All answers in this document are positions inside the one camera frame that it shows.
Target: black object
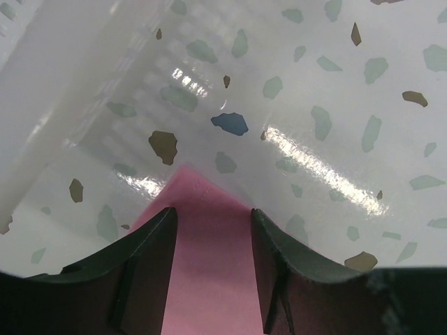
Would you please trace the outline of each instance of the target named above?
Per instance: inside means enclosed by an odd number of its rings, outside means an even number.
[[[445,268],[361,274],[289,237],[258,209],[251,238],[266,334],[447,334]]]
[[[176,236],[175,209],[164,209],[58,275],[0,273],[0,334],[160,334]]]
[[[59,275],[0,273],[0,334],[159,335],[176,236],[177,214],[164,209]],[[444,268],[361,274],[294,240],[258,209],[251,240],[266,334],[447,334]]]

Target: pink foam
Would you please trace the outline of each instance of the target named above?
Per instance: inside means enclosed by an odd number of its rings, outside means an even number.
[[[187,167],[133,230],[165,207],[179,226],[162,335],[261,335],[250,208]]]

